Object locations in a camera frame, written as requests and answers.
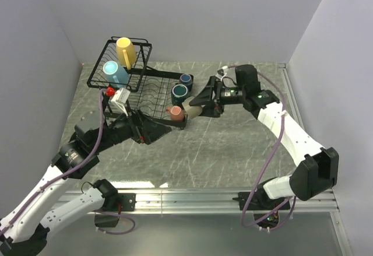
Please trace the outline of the dark green patterned mug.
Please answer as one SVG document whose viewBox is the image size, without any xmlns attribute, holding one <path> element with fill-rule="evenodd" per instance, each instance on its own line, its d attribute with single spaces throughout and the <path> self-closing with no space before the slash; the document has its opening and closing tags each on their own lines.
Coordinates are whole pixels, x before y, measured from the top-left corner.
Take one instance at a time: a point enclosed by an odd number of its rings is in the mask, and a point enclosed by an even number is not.
<svg viewBox="0 0 373 256">
<path fill-rule="evenodd" d="M 174 106 L 182 106 L 189 96 L 189 89 L 183 84 L 176 84 L 171 89 L 171 102 Z"/>
</svg>

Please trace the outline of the light blue ceramic mug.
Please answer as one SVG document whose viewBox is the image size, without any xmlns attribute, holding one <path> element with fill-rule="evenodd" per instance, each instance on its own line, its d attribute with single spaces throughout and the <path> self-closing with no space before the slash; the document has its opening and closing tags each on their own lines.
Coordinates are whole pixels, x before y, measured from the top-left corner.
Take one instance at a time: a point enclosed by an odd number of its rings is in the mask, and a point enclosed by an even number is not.
<svg viewBox="0 0 373 256">
<path fill-rule="evenodd" d="M 103 73 L 111 87 L 126 87 L 129 82 L 129 73 L 116 61 L 107 61 L 103 65 Z"/>
</svg>

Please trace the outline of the yellow ceramic mug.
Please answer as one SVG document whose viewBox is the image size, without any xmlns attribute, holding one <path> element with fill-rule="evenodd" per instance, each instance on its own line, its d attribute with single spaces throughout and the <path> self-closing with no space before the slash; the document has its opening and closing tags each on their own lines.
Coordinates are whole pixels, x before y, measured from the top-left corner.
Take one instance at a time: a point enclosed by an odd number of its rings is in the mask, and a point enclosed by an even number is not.
<svg viewBox="0 0 373 256">
<path fill-rule="evenodd" d="M 136 51 L 131 40 L 127 37 L 120 37 L 116 41 L 116 52 L 119 63 L 127 70 L 131 70 L 136 62 Z"/>
</svg>

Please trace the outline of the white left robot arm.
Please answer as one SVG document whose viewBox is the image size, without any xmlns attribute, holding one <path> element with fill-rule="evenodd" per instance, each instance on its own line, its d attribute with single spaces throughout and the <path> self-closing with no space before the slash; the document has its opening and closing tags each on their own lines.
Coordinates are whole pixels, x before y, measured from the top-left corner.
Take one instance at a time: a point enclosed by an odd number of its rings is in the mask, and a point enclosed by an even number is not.
<svg viewBox="0 0 373 256">
<path fill-rule="evenodd" d="M 80 197 L 54 208 L 77 180 L 99 163 L 98 154 L 131 139 L 147 145 L 171 132 L 136 110 L 106 123 L 103 112 L 85 115 L 75 125 L 70 141 L 62 146 L 38 184 L 1 219 L 3 255 L 37 255 L 57 231 L 91 211 L 116 211 L 123 203 L 106 179 L 97 180 Z"/>
</svg>

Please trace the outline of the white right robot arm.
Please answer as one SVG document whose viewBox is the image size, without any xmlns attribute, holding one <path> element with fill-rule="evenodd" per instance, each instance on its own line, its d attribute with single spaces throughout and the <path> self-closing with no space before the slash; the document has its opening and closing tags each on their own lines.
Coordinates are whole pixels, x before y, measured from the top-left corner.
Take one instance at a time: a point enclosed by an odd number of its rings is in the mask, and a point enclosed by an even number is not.
<svg viewBox="0 0 373 256">
<path fill-rule="evenodd" d="M 247 202 L 256 202 L 263 209 L 271 209 L 278 199 L 296 197 L 307 201 L 337 184 L 339 154 L 334 148 L 324 148 L 312 139 L 286 110 L 284 98 L 263 90 L 261 73 L 250 64 L 234 67 L 233 87 L 225 85 L 228 67 L 211 76 L 203 90 L 189 105 L 201 107 L 202 116 L 218 118 L 224 107 L 240 104 L 277 138 L 275 148 L 283 145 L 296 166 L 291 175 L 257 181 Z"/>
</svg>

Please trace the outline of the dark blue glossy mug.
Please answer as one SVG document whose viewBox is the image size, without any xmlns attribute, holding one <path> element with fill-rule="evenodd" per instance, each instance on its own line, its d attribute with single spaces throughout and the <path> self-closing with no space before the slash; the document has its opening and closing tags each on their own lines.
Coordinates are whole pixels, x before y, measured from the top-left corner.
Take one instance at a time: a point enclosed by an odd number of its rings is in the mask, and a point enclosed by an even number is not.
<svg viewBox="0 0 373 256">
<path fill-rule="evenodd" d="M 186 86 L 188 91 L 192 91 L 193 77 L 190 74 L 183 73 L 179 78 L 179 83 Z"/>
</svg>

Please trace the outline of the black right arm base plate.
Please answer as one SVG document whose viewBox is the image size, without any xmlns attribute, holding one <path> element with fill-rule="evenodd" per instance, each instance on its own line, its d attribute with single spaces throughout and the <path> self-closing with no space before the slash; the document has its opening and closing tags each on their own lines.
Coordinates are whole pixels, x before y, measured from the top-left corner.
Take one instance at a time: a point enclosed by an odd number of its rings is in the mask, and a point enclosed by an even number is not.
<svg viewBox="0 0 373 256">
<path fill-rule="evenodd" d="M 233 198 L 233 201 L 237 201 L 239 203 L 241 211 L 243 210 L 249 195 L 250 192 L 239 192 L 238 197 Z M 278 199 L 270 199 L 265 192 L 260 192 L 259 190 L 257 190 L 254 193 L 250 203 L 248 204 L 247 209 L 249 211 L 269 211 L 274 209 L 284 201 L 284 197 Z"/>
</svg>

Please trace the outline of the olive brown small cup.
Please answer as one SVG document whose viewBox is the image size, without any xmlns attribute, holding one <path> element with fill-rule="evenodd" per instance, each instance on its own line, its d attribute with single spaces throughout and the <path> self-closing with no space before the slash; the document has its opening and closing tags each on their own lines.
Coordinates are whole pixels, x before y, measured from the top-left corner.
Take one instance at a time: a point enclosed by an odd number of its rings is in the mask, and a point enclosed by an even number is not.
<svg viewBox="0 0 373 256">
<path fill-rule="evenodd" d="M 190 102 L 194 99 L 193 96 L 187 98 L 186 100 L 184 100 L 182 102 L 182 107 L 186 113 L 186 115 L 188 116 L 188 119 L 191 120 L 191 119 L 194 119 L 198 116 L 201 115 L 202 111 L 203 111 L 203 108 L 202 106 L 192 106 L 190 104 Z"/>
</svg>

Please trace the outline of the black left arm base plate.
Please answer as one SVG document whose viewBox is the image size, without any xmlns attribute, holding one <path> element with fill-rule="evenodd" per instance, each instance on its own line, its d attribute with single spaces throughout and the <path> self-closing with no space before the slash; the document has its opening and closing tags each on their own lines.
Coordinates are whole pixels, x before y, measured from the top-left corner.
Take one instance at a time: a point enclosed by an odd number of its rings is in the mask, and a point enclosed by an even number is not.
<svg viewBox="0 0 373 256">
<path fill-rule="evenodd" d="M 119 193 L 117 199 L 120 212 L 133 212 L 136 205 L 135 193 Z"/>
</svg>

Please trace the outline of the red orange mug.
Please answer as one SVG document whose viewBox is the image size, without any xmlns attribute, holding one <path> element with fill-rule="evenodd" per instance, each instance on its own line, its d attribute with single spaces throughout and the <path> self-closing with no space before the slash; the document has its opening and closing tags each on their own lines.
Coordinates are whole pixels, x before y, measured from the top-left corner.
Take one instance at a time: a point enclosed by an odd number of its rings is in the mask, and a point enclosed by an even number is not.
<svg viewBox="0 0 373 256">
<path fill-rule="evenodd" d="M 179 106 L 167 107 L 166 112 L 169 114 L 171 121 L 183 122 L 185 113 Z"/>
</svg>

